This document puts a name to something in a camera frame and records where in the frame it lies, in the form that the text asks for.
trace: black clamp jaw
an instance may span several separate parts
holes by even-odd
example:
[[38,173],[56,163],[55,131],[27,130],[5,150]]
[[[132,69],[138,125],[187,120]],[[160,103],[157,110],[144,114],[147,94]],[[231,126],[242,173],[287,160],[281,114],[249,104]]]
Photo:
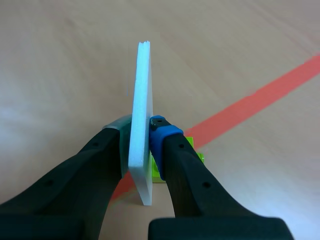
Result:
[[[150,123],[151,153],[162,166],[176,218],[153,220],[149,240],[293,240],[283,220],[256,215],[234,200],[181,130],[161,116]],[[0,240],[97,240],[128,169],[130,128],[130,116],[107,125],[75,156],[1,204]],[[165,136],[157,142],[160,132]]]
[[[171,126],[163,117],[155,116],[151,122],[149,139],[155,130]],[[152,155],[158,167],[162,164],[175,218],[153,220],[149,240],[293,240],[282,219],[259,216],[238,203],[183,134],[168,134],[161,145],[162,159]]]

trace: red tape line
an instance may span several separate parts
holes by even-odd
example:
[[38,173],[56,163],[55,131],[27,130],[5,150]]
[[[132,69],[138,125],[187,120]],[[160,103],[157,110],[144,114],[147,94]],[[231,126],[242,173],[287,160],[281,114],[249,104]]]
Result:
[[185,132],[198,149],[283,98],[320,73],[320,55],[228,106]]

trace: screw hole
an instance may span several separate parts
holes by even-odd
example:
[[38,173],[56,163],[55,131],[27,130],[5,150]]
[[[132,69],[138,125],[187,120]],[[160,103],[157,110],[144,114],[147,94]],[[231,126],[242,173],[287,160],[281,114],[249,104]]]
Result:
[[208,189],[208,188],[211,187],[211,184],[210,184],[210,182],[205,181],[204,183],[202,183],[202,186],[203,186],[204,188]]
[[43,185],[44,185],[45,187],[51,187],[53,184],[54,184],[54,181],[53,181],[53,180],[48,180],[48,181],[46,181]]

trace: light wood surface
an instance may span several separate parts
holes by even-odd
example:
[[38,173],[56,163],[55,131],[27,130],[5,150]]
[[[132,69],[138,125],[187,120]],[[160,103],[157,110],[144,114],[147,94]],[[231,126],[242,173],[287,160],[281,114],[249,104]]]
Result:
[[[191,128],[316,55],[317,0],[1,0],[0,202],[132,110],[139,41],[151,43],[154,114]],[[320,239],[320,76],[201,149],[248,209]],[[100,239],[147,239],[173,216],[132,193]]]

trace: white panel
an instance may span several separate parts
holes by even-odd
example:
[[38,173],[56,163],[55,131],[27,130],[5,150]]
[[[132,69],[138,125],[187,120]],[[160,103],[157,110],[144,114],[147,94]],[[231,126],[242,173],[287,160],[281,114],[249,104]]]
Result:
[[139,43],[132,108],[129,171],[144,205],[152,203],[149,121],[153,116],[150,42]]

